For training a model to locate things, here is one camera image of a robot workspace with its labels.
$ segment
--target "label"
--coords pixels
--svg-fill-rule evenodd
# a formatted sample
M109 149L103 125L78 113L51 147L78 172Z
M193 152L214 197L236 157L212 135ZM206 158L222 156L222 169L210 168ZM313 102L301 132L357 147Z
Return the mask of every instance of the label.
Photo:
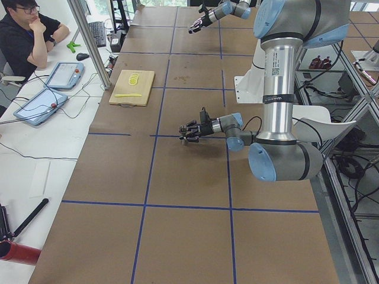
M285 50L271 51L265 58L265 77L284 76Z

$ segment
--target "man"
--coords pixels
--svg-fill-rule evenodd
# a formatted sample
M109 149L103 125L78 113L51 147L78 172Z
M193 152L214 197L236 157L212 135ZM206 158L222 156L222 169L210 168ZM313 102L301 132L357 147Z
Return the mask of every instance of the man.
M46 67L47 53L70 31L39 14L35 0L1 1L7 14L0 21L0 49L14 75L28 79L37 67Z

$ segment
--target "computer keyboard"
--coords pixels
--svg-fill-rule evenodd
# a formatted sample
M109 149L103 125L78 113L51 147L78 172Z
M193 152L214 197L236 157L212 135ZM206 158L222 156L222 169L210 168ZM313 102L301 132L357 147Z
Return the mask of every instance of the computer keyboard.
M89 25L89 30L94 36L96 46L97 47L106 46L107 37L105 36L104 23L98 21L98 22L90 22L88 25Z

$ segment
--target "tablet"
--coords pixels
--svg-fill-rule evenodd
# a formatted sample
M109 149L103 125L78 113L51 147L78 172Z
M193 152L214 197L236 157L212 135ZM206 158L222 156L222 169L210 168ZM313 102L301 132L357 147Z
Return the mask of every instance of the tablet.
M75 87L84 71L81 62L58 62L47 78L46 86L57 90L70 90Z
M31 125L39 125L62 107L67 98L67 95L54 89L44 88L13 115Z

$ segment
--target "wooden board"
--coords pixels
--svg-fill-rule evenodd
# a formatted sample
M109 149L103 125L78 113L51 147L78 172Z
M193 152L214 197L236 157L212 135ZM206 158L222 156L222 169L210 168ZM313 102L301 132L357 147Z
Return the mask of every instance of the wooden board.
M135 85L129 84L129 78L132 75L138 75ZM109 103L111 105L138 105L145 107L149 100L150 90L153 85L155 73L154 71L145 70L122 70L117 83L112 92ZM118 94L137 93L141 96L123 96L117 98Z

